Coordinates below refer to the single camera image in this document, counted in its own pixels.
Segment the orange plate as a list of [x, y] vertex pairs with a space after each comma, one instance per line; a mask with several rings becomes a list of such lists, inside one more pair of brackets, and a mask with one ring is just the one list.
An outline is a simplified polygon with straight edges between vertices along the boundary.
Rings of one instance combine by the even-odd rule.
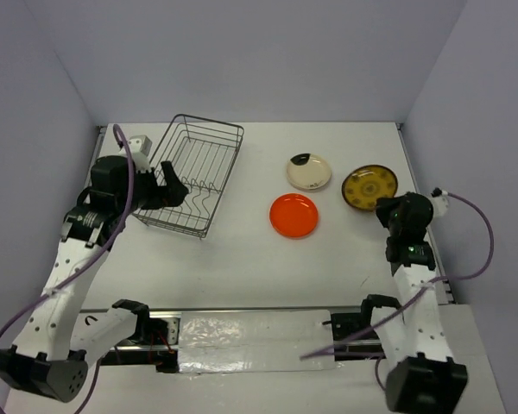
[[268, 219], [278, 234], [300, 239], [317, 228], [320, 214], [310, 198], [299, 193], [286, 193], [271, 204]]

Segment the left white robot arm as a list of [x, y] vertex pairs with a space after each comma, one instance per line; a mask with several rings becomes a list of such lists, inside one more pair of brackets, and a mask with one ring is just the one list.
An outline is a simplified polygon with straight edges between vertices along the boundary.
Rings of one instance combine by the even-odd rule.
[[0, 378], [10, 387], [71, 402], [81, 391], [88, 370], [110, 348], [130, 341], [149, 344], [156, 329], [146, 304], [119, 299], [97, 321], [75, 325], [98, 270], [114, 240], [135, 210], [178, 207], [189, 190], [171, 161], [155, 169], [138, 166], [123, 155], [99, 158], [91, 169], [91, 183], [66, 213], [53, 270], [38, 304], [20, 335], [0, 349]]

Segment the yellow patterned plate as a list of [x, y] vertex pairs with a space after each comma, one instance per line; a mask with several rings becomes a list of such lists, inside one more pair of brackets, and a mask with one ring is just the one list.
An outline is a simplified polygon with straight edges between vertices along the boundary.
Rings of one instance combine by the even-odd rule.
[[381, 165], [361, 166], [351, 172], [341, 185], [344, 201], [353, 209], [372, 212], [379, 198], [392, 198], [398, 190], [395, 173]]

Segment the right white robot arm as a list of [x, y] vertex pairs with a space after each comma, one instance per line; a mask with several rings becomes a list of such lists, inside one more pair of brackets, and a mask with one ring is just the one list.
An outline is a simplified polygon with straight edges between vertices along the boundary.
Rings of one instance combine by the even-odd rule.
[[358, 328], [379, 338], [388, 362], [385, 401], [398, 413], [453, 413], [468, 383], [456, 362], [439, 317], [436, 263], [427, 228], [449, 203], [436, 189], [428, 197], [408, 192], [379, 198], [376, 217], [388, 230], [386, 259], [396, 297], [369, 295]]

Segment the cream plate with black mark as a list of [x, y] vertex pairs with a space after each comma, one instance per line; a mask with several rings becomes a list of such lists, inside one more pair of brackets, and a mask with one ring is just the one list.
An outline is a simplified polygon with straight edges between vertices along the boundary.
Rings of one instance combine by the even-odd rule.
[[316, 191], [329, 183], [332, 169], [329, 163], [317, 154], [296, 154], [287, 161], [286, 178], [294, 188]]

